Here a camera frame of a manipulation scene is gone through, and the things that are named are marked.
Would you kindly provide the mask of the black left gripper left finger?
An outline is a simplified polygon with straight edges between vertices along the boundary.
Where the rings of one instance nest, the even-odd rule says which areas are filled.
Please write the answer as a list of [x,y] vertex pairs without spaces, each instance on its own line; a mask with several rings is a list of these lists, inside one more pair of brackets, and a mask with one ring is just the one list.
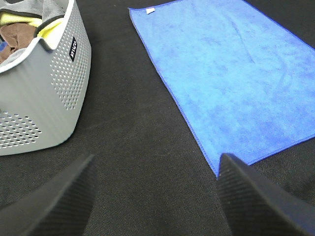
[[95,198],[95,157],[85,154],[34,192],[1,207],[0,234],[81,236]]

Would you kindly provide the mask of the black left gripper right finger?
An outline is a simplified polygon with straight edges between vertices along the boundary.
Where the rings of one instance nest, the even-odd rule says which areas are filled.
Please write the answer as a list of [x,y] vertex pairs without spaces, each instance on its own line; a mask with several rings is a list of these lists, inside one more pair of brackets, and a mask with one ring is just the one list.
[[234,236],[313,236],[315,208],[231,153],[220,156],[217,191]]

